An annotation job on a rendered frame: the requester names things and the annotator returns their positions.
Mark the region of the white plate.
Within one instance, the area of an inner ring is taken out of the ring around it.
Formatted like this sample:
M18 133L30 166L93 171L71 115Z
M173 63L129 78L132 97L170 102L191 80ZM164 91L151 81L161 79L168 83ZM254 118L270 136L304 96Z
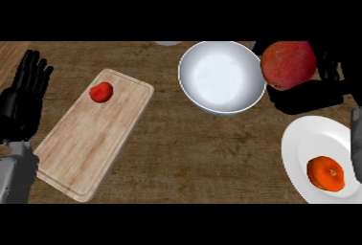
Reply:
M319 189L309 180L307 163L319 156L329 157L343 168L346 186L337 192ZM362 204L362 184L350 161L350 130L343 124L321 116L298 118L284 130L281 158L293 186L309 203Z

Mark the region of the red tomato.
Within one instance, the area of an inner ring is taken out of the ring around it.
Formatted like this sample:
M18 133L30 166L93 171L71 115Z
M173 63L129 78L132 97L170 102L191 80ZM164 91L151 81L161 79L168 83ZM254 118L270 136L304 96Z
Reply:
M106 102L114 95L112 85L106 81L100 82L95 87L90 88L89 95L95 102Z

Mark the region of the red mango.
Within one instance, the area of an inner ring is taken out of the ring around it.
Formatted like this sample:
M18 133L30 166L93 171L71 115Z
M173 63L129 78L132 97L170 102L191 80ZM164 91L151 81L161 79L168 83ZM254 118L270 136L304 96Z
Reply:
M316 57L307 41L278 41L262 55L262 73L279 91L309 81L316 70Z

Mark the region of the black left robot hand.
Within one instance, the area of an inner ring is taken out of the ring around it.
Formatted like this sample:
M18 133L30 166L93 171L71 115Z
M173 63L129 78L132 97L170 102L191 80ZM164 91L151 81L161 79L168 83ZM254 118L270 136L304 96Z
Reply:
M0 145L28 141L37 133L52 71L40 52L28 50L12 86L0 93Z

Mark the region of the orange fruit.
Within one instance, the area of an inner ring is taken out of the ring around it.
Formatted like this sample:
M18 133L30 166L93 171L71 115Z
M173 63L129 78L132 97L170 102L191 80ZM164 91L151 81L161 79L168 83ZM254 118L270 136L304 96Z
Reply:
M343 167L337 161L327 156L318 156L309 160L307 176L318 189L338 192L346 187Z

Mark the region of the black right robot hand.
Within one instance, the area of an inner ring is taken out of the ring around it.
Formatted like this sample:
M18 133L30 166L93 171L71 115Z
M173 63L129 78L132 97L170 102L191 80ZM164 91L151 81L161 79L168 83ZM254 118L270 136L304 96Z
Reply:
M343 103L346 94L352 94L362 107L362 54L328 42L307 42L316 57L313 77L285 91L276 90L267 83L276 109L297 115Z

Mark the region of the pale wooden cutting board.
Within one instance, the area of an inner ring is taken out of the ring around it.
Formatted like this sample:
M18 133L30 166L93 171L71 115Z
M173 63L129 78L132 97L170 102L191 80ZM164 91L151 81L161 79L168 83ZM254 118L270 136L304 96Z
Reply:
M111 99L99 103L83 93L34 150L37 177L80 202L95 195L154 93L112 69L90 84L103 81L114 87Z

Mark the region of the white bowl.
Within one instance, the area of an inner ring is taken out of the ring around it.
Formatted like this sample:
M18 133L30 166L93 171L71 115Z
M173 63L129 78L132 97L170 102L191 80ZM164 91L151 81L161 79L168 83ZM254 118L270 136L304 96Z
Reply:
M194 104L217 115L247 111L266 91L260 59L233 41L202 41L186 50L179 63L179 82Z

